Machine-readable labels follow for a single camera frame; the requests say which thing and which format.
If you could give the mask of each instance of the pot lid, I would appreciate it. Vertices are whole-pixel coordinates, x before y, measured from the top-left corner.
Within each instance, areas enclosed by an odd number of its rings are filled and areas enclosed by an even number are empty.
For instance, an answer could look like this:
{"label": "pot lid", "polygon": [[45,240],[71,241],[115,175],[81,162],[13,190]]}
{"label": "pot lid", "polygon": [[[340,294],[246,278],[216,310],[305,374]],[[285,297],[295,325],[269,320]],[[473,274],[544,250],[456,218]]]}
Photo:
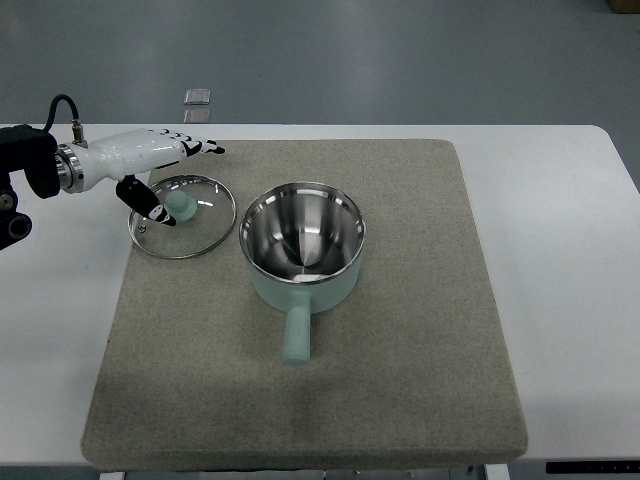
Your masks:
{"label": "pot lid", "polygon": [[134,243],[154,257],[184,259],[213,250],[231,233],[236,202],[227,187],[200,175],[178,175],[151,187],[178,224],[164,225],[131,211]]}

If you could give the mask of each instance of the robotic hand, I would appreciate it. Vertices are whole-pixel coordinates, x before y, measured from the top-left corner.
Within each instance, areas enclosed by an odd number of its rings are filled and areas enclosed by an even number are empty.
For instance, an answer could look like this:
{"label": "robotic hand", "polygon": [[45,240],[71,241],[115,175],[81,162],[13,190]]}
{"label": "robotic hand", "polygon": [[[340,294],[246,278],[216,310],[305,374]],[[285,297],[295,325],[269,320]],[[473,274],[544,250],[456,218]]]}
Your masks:
{"label": "robotic hand", "polygon": [[[58,145],[49,129],[60,100],[71,106],[74,140]],[[220,154],[224,149],[213,140],[169,130],[138,129],[87,143],[75,104],[66,95],[58,95],[44,129],[29,125],[0,129],[0,250],[25,238],[32,226],[31,219],[16,210],[18,196],[11,188],[10,172],[24,170],[29,186],[40,198],[55,196],[61,189],[86,192],[100,180],[111,178],[118,182],[118,197],[134,211],[174,226],[176,220],[135,174],[204,153]]]}

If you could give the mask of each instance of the mint green pot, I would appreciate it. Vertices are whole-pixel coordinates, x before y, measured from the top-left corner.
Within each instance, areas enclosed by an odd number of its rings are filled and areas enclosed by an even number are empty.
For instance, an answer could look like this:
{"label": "mint green pot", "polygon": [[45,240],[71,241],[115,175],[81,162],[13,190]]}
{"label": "mint green pot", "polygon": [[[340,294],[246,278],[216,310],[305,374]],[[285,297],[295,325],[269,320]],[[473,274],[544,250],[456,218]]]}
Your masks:
{"label": "mint green pot", "polygon": [[258,197],[240,222],[240,245],[260,297],[286,312],[284,361],[310,359],[311,315],[356,285],[366,227],[360,210],[327,185],[296,182]]}

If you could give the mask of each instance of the green handle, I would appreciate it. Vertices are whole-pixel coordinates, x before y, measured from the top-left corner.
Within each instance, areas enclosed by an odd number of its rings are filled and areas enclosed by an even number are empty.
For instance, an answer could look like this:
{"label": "green handle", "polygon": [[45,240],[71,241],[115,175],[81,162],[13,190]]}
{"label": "green handle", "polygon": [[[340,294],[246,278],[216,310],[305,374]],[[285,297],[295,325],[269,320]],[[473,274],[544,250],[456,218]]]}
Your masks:
{"label": "green handle", "polygon": [[311,355],[311,295],[293,292],[284,331],[282,358],[289,365],[302,366]]}

